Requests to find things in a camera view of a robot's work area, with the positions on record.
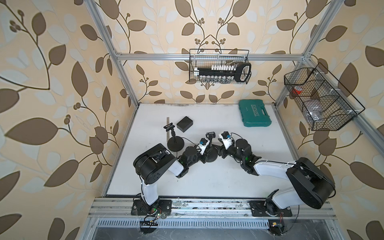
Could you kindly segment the black round base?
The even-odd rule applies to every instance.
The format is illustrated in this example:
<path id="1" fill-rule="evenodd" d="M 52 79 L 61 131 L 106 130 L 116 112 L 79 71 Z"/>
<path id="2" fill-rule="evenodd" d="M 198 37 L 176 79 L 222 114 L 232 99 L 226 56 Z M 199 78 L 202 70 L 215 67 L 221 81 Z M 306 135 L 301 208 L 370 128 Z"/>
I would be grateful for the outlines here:
<path id="1" fill-rule="evenodd" d="M 182 137 L 175 136 L 168 140 L 167 146 L 171 152 L 179 152 L 184 148 L 185 142 Z"/>
<path id="2" fill-rule="evenodd" d="M 204 164 L 212 163 L 217 159 L 217 157 L 218 157 L 218 150 L 215 147 L 206 148 L 202 156 L 202 162 Z"/>

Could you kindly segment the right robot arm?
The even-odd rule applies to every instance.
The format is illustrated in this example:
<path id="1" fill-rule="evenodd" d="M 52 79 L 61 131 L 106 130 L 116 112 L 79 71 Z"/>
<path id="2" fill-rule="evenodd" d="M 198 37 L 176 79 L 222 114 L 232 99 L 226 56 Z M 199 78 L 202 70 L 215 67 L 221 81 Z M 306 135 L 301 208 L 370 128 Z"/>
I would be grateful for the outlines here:
<path id="1" fill-rule="evenodd" d="M 251 145 L 245 139 L 234 142 L 231 137 L 227 137 L 219 141 L 222 143 L 218 148 L 219 156 L 223 159 L 232 157 L 246 173 L 279 178 L 291 183 L 291 187 L 274 190 L 266 198 L 263 208 L 270 215 L 300 205 L 320 209 L 328 198 L 336 194 L 333 180 L 307 158 L 301 157 L 292 163 L 271 161 L 254 155 Z"/>

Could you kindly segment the black mic stand rod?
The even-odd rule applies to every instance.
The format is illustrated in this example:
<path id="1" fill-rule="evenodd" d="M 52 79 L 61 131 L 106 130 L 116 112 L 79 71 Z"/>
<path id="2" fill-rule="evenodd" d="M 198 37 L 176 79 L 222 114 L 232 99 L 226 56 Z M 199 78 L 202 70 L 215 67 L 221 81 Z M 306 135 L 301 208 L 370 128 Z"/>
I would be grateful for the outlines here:
<path id="1" fill-rule="evenodd" d="M 164 129 L 166 130 L 167 133 L 171 132 L 171 138 L 169 138 L 167 144 L 168 145 L 172 145 L 174 143 L 177 142 L 177 139 L 176 139 L 176 132 L 174 130 L 175 126 L 173 123 L 169 123 L 167 125 L 164 126 Z"/>

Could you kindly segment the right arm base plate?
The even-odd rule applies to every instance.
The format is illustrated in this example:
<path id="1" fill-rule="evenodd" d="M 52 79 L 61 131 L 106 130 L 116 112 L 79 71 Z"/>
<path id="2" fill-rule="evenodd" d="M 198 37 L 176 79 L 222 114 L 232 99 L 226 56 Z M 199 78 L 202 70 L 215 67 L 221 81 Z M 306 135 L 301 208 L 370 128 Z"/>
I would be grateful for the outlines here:
<path id="1" fill-rule="evenodd" d="M 249 201 L 253 217 L 292 217 L 292 211 L 288 208 L 280 209 L 273 202 L 261 200 Z"/>

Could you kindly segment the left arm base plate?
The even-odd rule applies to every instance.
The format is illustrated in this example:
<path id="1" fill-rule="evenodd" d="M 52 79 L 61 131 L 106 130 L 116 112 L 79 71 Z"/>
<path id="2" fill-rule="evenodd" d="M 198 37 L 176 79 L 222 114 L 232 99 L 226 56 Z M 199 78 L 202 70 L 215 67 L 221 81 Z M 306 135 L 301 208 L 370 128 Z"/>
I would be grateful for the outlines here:
<path id="1" fill-rule="evenodd" d="M 131 215 L 132 216 L 157 216 L 166 218 L 171 214 L 172 201 L 158 199 L 152 205 L 148 205 L 144 200 L 134 200 Z"/>

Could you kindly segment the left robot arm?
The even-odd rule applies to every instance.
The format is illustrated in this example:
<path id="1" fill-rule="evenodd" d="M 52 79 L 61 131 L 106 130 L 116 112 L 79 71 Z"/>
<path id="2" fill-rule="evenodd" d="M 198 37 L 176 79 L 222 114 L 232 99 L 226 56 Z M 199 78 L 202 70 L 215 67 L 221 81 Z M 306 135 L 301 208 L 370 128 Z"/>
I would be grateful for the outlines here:
<path id="1" fill-rule="evenodd" d="M 198 162 L 211 163 L 218 157 L 218 150 L 211 144 L 185 149 L 180 157 L 174 156 L 164 145 L 157 144 L 139 155 L 133 163 L 136 174 L 141 180 L 141 204 L 148 212 L 159 205 L 157 181 L 166 171 L 182 178 L 191 166 Z"/>

